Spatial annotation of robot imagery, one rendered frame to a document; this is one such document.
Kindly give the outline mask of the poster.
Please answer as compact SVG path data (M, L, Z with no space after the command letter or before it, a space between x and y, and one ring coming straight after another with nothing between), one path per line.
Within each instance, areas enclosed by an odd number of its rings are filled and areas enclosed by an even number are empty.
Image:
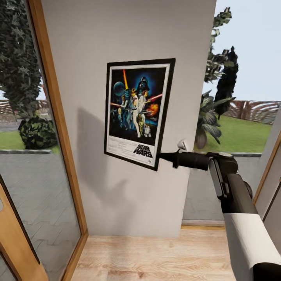
M158 171L175 63L107 63L104 154Z

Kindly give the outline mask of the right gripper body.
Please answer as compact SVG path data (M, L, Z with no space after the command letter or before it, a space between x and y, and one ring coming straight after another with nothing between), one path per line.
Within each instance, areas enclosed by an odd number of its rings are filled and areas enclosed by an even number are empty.
M173 168L177 169L178 166L180 165L180 166L196 169L196 163L197 163L196 161L197 161L198 153L194 153L194 152L179 153L178 151L173 156Z

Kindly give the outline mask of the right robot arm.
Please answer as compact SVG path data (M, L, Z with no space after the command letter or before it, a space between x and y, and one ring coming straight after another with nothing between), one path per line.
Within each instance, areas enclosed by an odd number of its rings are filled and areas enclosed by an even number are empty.
M188 152L187 138L177 143L175 153L160 153L159 158L208 171L224 216L230 262L237 281L281 281L281 256L273 244L252 201L250 185L243 181L238 163L228 153Z

